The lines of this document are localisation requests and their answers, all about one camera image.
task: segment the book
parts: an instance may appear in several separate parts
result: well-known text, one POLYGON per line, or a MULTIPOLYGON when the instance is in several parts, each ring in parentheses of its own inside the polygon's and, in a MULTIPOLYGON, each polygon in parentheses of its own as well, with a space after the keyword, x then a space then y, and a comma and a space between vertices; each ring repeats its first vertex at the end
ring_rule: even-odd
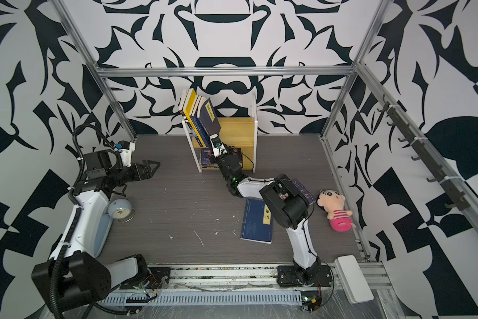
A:
POLYGON ((178 111, 182 114, 182 120, 187 123, 191 134, 197 139, 198 144, 199 144, 200 146, 202 146, 201 143, 200 143, 200 141, 199 141, 198 138, 197 138, 197 135, 194 133, 193 128, 192 128, 191 125, 189 124, 189 121, 187 120, 186 115, 185 115, 184 112, 183 112, 184 105, 187 105, 186 100, 187 100, 188 96, 189 96, 189 95, 188 95, 188 89, 184 89, 184 90, 182 91, 182 95, 181 95, 181 97, 180 97, 180 103, 178 104, 178 111))
POLYGON ((187 98, 184 100, 184 104, 182 105, 182 109, 179 106, 179 111, 182 114, 182 118, 189 123, 189 126, 193 130, 193 136, 197 139, 198 145, 202 147, 206 147, 204 142, 202 141, 202 137, 199 135, 196 126, 194 125, 193 121, 191 120, 191 110, 195 105, 197 99, 197 93, 194 91, 193 88, 188 89, 187 98))
POLYGON ((308 192, 308 190, 306 189, 306 187, 303 186, 303 184, 301 184, 301 182, 298 180, 298 179, 295 179, 295 180, 292 180, 292 182, 294 183, 294 185, 299 189, 299 191, 301 192, 301 194, 303 194, 303 196, 306 197, 306 199, 308 200, 308 203, 311 205, 313 203, 315 203, 315 201, 317 200, 317 197, 316 196, 313 196, 313 195, 310 195, 310 193, 308 192))
POLYGON ((196 127, 196 129, 198 131, 199 136, 201 137, 202 144, 205 147, 209 148, 209 147, 211 147, 210 137, 207 134, 207 132, 204 130, 200 120, 197 118, 197 109, 198 109, 199 106, 203 105, 204 102, 205 102, 205 98, 203 96, 198 96, 197 95, 197 100, 196 100, 193 108, 191 109, 190 117, 191 117, 191 120, 194 123, 194 126, 196 127))
MULTIPOLYGON (((212 164, 210 162, 210 156, 212 151, 210 149, 202 149, 200 153, 200 164, 203 169, 213 169, 218 168, 217 163, 212 164)), ((242 165, 242 151, 241 148, 237 148, 237 157, 239 157, 239 163, 242 165)))
POLYGON ((262 200, 246 199, 242 219, 241 239, 271 244, 273 242, 273 221, 271 212, 262 200))
POLYGON ((197 117, 207 132, 207 135, 212 136, 214 134, 219 134, 221 125, 219 125, 216 110, 214 110, 214 106, 210 102, 210 99, 206 99, 204 104, 198 108, 197 117))

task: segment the white box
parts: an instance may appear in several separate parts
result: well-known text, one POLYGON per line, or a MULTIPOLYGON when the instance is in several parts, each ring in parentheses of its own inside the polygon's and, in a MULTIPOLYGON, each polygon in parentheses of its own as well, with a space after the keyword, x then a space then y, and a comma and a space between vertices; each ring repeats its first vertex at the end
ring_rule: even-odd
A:
POLYGON ((363 272, 359 268, 356 257, 342 256, 334 261, 338 278, 342 283, 347 299, 351 304, 357 304, 374 299, 363 272))

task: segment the yellow book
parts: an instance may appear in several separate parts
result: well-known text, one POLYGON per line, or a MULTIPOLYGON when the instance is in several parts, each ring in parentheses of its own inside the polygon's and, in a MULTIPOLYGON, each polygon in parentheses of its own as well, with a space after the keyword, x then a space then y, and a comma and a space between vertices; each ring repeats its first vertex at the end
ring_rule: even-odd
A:
POLYGON ((184 112, 184 116, 185 116, 185 119, 188 121, 188 123, 191 125, 194 133, 197 135, 197 138, 198 140, 200 140, 201 144, 202 144, 202 147, 206 148, 208 146, 205 145, 204 143, 204 140, 202 139, 202 137, 200 136, 198 130, 197 130, 197 127, 196 125, 193 123, 193 121, 191 120, 191 110, 193 107, 197 107, 195 106, 196 105, 196 100, 197 100, 197 93, 194 91, 194 89, 189 89, 189 92, 187 93, 188 94, 188 98, 186 99, 186 102, 187 104, 184 104, 184 107, 182 109, 182 111, 184 112))

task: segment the pink striped shirt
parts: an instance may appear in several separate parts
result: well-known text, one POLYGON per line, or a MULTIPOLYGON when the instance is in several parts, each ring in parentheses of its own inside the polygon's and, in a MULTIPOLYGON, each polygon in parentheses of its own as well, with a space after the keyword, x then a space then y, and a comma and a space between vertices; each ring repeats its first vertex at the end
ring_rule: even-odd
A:
POLYGON ((333 215, 334 215, 334 217, 333 217, 334 220, 349 217, 347 212, 344 211, 344 210, 335 210, 335 211, 333 211, 333 215))

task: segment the clock face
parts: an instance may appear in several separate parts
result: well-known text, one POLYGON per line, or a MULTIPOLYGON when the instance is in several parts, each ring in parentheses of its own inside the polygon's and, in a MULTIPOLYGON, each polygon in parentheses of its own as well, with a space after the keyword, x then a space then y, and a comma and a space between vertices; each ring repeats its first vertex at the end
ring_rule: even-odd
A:
POLYGON ((129 216, 130 213, 131 213, 131 210, 129 208, 116 209, 111 214, 111 218, 116 219, 116 220, 120 220, 122 218, 125 218, 125 217, 129 216))

